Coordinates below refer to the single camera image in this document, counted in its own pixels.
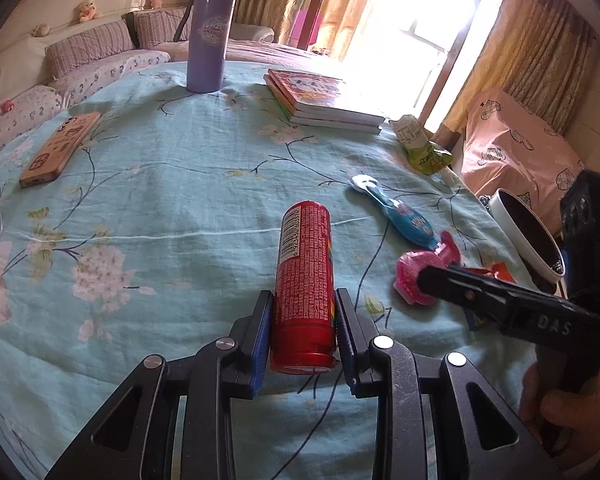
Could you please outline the person's right hand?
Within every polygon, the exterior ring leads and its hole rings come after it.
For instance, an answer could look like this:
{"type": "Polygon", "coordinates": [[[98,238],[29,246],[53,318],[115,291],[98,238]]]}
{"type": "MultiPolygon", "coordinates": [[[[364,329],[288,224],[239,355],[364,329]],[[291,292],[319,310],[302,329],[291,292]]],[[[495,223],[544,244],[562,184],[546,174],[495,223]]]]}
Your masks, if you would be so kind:
{"type": "Polygon", "coordinates": [[[542,394],[538,366],[532,364],[522,378],[518,415],[535,437],[542,422],[564,430],[554,452],[566,479],[600,479],[600,372],[580,393],[542,394]]]}

